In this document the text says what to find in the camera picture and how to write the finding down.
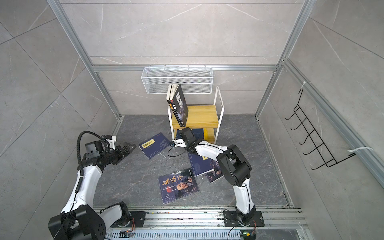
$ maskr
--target gray marble floor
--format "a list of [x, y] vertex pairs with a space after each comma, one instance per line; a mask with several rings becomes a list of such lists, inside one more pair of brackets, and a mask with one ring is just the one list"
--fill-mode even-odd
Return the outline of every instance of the gray marble floor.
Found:
[[[140, 142], [162, 132], [171, 140], [167, 115], [126, 115], [117, 134], [118, 143]], [[285, 195], [253, 115], [224, 115], [217, 144], [237, 145], [252, 165], [251, 192], [255, 205], [286, 206]], [[190, 167], [188, 155], [168, 157], [166, 148], [148, 159], [137, 147], [118, 165], [108, 165], [101, 176], [94, 206], [124, 201], [128, 206], [162, 205], [158, 177]], [[171, 150], [171, 155], [183, 148]], [[196, 177], [200, 192], [167, 205], [235, 205], [233, 188], [221, 178], [210, 184], [204, 175]]]

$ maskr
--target white zip tie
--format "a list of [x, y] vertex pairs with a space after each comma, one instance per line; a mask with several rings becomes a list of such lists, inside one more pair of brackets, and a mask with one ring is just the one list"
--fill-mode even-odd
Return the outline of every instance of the white zip tie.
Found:
[[304, 81], [304, 82], [303, 82], [303, 85], [301, 86], [301, 88], [303, 88], [304, 84], [306, 84], [306, 83], [310, 83], [310, 82], [306, 82], [306, 81]]
[[354, 151], [360, 150], [360, 149], [370, 149], [370, 150], [373, 150], [373, 148], [371, 148], [371, 147], [358, 147], [358, 148], [355, 148], [355, 149], [352, 149], [352, 150], [347, 150], [347, 152], [354, 152]]

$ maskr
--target book spine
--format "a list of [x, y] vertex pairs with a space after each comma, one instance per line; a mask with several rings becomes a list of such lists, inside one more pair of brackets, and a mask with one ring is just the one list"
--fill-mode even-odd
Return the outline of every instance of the book spine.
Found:
[[169, 107], [171, 108], [172, 112], [173, 112], [173, 115], [175, 115], [175, 118], [177, 120], [177, 122], [179, 123], [180, 127], [183, 127], [182, 124], [181, 124], [181, 121], [179, 119], [179, 117], [177, 116], [177, 113], [176, 113], [176, 110], [174, 109], [174, 107], [172, 106], [172, 103], [170, 102], [170, 100], [167, 100], [168, 104], [169, 104]]

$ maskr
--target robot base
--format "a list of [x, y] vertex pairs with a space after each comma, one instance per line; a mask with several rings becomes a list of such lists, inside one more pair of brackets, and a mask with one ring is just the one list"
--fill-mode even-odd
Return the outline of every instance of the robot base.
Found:
[[224, 225], [226, 227], [234, 227], [236, 225], [239, 225], [240, 223], [242, 223], [243, 225], [249, 225], [250, 227], [254, 227], [255, 222], [256, 222], [256, 227], [265, 226], [262, 212], [256, 211], [255, 206], [247, 215], [244, 215], [240, 211], [224, 210], [223, 216], [224, 216]]

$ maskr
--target black mounting plate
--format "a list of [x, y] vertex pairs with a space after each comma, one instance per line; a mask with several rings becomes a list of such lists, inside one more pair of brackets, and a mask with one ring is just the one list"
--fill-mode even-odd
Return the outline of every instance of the black mounting plate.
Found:
[[[144, 226], [144, 221], [145, 221], [145, 215], [147, 212], [130, 212], [132, 215], [132, 218], [135, 219], [135, 227], [143, 227]], [[119, 227], [116, 224], [112, 224], [111, 227]], [[132, 221], [128, 223], [125, 227], [131, 228], [132, 227]]]
[[[234, 227], [238, 225], [240, 222], [237, 220], [237, 212], [236, 211], [223, 211], [223, 216], [224, 216], [224, 225], [226, 227]], [[256, 227], [263, 227], [265, 226], [264, 224], [264, 218], [263, 214], [260, 211], [255, 211], [255, 214], [252, 217], [253, 220], [256, 222]], [[248, 223], [245, 223], [244, 225], [248, 225], [250, 227], [254, 227], [255, 223], [253, 220], [250, 220]]]

